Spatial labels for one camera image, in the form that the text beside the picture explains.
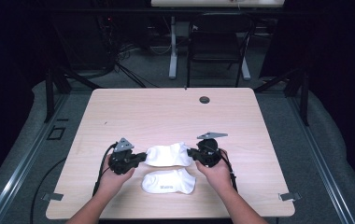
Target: chair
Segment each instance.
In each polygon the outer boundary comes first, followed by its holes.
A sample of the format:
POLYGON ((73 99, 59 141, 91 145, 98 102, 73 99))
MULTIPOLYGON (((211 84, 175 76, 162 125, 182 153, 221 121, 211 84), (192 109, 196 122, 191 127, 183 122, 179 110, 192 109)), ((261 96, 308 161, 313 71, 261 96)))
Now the chair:
POLYGON ((241 12, 208 12, 196 16, 189 25, 187 87, 191 63, 238 63, 235 86, 242 75, 242 63, 249 37, 254 31, 252 18, 241 12))

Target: human arm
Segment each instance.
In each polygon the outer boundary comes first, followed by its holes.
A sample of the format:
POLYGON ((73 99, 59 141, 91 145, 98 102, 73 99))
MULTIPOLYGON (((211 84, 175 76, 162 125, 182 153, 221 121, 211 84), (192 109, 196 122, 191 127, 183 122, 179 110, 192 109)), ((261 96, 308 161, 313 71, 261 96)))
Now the human arm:
POLYGON ((97 223, 108 202, 120 191, 122 185, 134 174, 135 169, 131 168, 124 175, 116 175, 108 168, 110 155, 105 159, 99 188, 95 195, 79 209, 66 223, 97 223))
MULTIPOLYGON (((224 153, 226 152, 222 150, 221 154, 226 158, 226 154, 224 153)), ((233 188, 230 171, 226 162, 219 161, 218 164, 211 168, 205 167, 199 161, 196 161, 195 164, 198 170, 206 176, 209 185, 220 196, 234 224, 266 223, 233 188)))

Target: sock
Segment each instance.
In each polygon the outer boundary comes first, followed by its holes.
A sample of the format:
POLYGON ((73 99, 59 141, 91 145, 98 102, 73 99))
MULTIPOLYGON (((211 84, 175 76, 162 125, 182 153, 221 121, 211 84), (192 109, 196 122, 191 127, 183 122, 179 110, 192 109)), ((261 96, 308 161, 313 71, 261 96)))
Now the sock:
POLYGON ((145 164, 150 166, 189 166, 192 157, 187 154, 189 149, 184 143, 175 143, 171 146, 150 147, 146 152, 145 164))
POLYGON ((178 170, 155 171, 145 175, 142 189, 147 193, 182 192, 190 194, 194 190, 195 177, 185 168, 178 170))

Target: chair backrest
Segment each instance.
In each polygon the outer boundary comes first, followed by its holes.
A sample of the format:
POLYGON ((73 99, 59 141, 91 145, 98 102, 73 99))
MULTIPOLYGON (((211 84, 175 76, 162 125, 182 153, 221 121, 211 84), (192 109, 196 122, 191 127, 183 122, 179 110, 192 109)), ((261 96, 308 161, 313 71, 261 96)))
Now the chair backrest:
POLYGON ((201 33, 246 33, 252 32, 254 22, 242 12, 207 12, 196 16, 189 26, 189 34, 201 33))

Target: light wood surface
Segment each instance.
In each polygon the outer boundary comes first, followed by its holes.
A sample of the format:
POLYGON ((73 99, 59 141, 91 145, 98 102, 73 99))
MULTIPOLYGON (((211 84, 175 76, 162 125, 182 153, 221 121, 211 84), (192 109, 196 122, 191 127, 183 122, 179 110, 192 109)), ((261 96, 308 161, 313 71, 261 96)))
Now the light wood surface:
MULTIPOLYGON (((228 133, 216 140, 229 153, 239 194, 261 216, 294 213, 292 202, 278 198, 289 190, 253 90, 111 89, 92 93, 55 189, 64 197, 50 202, 47 217, 70 218, 90 200, 103 154, 122 137, 135 145, 136 154, 177 142, 196 147, 196 137, 206 132, 228 133), (210 102, 200 103, 201 96, 210 102)), ((145 174, 178 168, 156 168, 141 162, 101 218, 229 216, 194 162, 186 167, 196 177, 193 193, 149 194, 142 190, 145 174)))
POLYGON ((151 0, 153 7, 283 7, 285 0, 151 0))

